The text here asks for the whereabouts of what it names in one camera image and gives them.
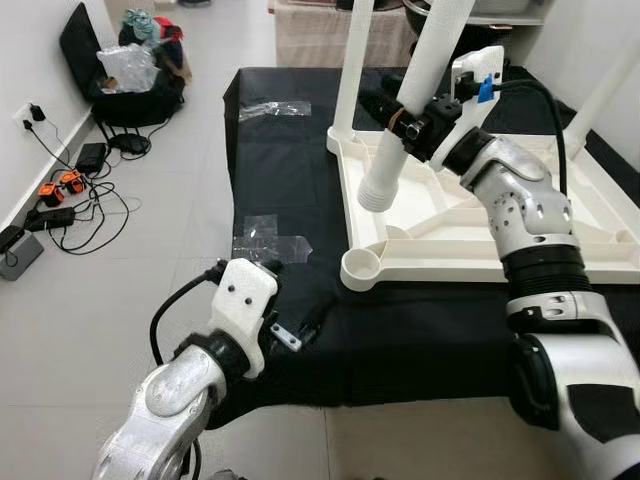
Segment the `clear tape strip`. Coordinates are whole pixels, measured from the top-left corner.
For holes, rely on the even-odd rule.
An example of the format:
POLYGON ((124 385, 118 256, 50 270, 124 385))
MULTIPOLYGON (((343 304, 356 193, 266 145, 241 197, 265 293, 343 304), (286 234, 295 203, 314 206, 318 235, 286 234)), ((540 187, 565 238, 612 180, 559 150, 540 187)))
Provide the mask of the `clear tape strip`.
POLYGON ((248 122, 260 116, 310 116, 311 114, 310 101, 256 102, 239 110, 238 122, 248 122))

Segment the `black tablecloth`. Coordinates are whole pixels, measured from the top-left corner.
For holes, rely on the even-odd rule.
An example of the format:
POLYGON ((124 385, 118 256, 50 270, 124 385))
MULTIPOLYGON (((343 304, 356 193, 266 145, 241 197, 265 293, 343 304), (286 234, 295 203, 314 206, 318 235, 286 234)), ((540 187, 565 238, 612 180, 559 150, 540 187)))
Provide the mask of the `black tablecloth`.
POLYGON ((326 150, 339 82, 337 69, 246 67, 224 93, 234 233, 247 216, 276 215, 282 236, 303 236, 314 250, 307 262, 283 270, 279 323, 296 329, 316 294, 333 292, 338 303, 314 343, 273 353, 259 379, 230 389, 211 428, 276 404, 355 407, 507 396, 513 333, 506 284, 385 282, 355 292, 340 282, 346 211, 337 161, 326 150), (244 106, 269 101, 310 101, 312 114, 238 122, 244 106))

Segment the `red cloth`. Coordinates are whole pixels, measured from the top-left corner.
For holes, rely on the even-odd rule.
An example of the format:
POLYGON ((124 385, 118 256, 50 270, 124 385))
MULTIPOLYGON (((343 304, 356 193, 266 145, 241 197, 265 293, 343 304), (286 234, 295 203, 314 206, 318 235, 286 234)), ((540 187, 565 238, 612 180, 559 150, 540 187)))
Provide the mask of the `red cloth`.
POLYGON ((163 15, 154 15, 152 23, 155 26, 155 38, 157 44, 179 44, 184 40, 183 29, 163 15))

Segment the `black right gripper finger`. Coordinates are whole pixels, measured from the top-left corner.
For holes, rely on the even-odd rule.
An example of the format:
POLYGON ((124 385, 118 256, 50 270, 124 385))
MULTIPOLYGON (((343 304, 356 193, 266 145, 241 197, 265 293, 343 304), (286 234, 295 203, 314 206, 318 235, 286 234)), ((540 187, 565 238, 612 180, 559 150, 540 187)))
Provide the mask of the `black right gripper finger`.
POLYGON ((403 138, 407 125, 411 124, 411 114, 387 92, 360 90, 358 105, 394 136, 403 138))

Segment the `grey box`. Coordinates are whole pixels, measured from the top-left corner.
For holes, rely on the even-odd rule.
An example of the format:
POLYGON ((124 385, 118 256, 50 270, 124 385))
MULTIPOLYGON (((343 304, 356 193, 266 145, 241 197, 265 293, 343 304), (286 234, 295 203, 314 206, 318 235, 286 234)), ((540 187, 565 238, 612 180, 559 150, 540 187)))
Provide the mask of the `grey box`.
POLYGON ((0 280, 15 282, 44 251, 35 233, 29 230, 15 225, 0 230, 0 280))

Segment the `black wall plug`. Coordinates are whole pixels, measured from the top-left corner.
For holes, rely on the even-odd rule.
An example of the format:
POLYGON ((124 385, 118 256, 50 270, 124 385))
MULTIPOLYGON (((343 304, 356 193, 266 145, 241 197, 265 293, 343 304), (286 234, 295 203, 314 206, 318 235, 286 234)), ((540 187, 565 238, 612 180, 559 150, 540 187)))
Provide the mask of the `black wall plug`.
POLYGON ((18 110, 13 114, 12 119, 19 127, 28 128, 28 124, 35 125, 40 122, 45 122, 47 116, 41 106, 32 104, 32 102, 26 102, 26 104, 19 106, 18 110))

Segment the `white plastic table top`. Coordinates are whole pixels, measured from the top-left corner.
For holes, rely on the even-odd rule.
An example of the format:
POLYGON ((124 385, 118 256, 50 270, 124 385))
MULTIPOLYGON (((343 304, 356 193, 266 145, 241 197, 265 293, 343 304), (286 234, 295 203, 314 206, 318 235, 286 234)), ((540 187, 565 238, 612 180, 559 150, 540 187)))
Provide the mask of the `white plastic table top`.
MULTIPOLYGON (((370 212, 358 188, 378 154, 380 133, 326 132, 335 155, 340 197, 346 211, 349 248, 340 257, 339 278, 351 291, 379 282, 504 282, 488 215, 456 174, 406 160, 393 206, 370 212)), ((640 280, 639 207, 590 152, 568 163, 573 229, 586 274, 596 284, 640 280)))

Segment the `large black round bowl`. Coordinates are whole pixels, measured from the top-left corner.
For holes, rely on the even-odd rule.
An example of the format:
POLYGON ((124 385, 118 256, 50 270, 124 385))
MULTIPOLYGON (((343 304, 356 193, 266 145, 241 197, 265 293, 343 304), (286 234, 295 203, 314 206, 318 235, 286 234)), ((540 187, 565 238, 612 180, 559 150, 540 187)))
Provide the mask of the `large black round bowl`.
POLYGON ((424 23, 431 10, 431 0, 401 0, 404 14, 410 23, 424 23))

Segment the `beige woven mat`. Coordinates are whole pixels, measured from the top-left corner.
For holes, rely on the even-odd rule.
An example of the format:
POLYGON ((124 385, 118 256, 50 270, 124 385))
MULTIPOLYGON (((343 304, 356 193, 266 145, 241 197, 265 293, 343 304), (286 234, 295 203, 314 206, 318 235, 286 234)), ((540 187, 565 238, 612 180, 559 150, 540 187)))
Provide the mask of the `beige woven mat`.
MULTIPOLYGON (((271 0, 269 12, 279 67, 342 67, 351 13, 337 9, 337 0, 271 0)), ((403 9, 372 13, 365 67, 407 67, 416 38, 403 9)))

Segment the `black router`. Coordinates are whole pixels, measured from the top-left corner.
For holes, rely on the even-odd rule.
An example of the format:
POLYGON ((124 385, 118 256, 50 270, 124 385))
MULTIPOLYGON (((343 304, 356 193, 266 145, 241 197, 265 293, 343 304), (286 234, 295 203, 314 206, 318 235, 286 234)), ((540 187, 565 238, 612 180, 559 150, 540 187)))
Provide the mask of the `black router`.
POLYGON ((108 146, 122 152, 124 157, 142 157, 151 150, 151 141, 143 134, 120 133, 108 138, 108 146))

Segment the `clear plastic bag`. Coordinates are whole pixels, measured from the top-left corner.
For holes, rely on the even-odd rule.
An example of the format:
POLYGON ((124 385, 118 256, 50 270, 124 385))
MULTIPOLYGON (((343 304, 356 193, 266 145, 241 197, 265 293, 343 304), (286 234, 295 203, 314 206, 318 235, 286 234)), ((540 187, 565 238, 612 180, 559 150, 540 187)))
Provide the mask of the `clear plastic bag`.
POLYGON ((161 73, 155 56, 147 47, 138 44, 106 47, 96 52, 106 79, 101 91, 105 93, 142 93, 154 87, 161 73))

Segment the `teal cloth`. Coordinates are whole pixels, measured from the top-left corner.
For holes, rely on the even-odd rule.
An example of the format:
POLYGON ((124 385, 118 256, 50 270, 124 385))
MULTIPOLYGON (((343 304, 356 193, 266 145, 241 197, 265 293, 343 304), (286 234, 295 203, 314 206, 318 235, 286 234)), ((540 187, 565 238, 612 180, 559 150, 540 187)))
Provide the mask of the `teal cloth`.
POLYGON ((150 47, 150 49, 160 45, 160 24, 146 10, 138 8, 125 9, 122 15, 122 28, 128 28, 134 38, 137 38, 142 45, 150 47))

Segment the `black power adapter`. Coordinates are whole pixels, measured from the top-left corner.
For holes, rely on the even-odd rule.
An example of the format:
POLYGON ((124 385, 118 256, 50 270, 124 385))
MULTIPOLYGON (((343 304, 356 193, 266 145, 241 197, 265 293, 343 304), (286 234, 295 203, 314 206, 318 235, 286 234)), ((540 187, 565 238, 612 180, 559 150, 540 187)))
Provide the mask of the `black power adapter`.
POLYGON ((76 160, 77 172, 82 174, 99 174, 108 164, 110 147, 104 142, 84 143, 76 160))

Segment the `black power strip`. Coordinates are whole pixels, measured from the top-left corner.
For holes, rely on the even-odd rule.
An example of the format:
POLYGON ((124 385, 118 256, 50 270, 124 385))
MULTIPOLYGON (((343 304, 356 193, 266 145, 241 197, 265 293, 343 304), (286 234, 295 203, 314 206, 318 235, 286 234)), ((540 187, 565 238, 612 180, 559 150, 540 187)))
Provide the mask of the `black power strip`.
POLYGON ((70 227, 76 223, 77 211, 74 207, 55 207, 51 210, 29 210, 23 228, 29 232, 70 227))

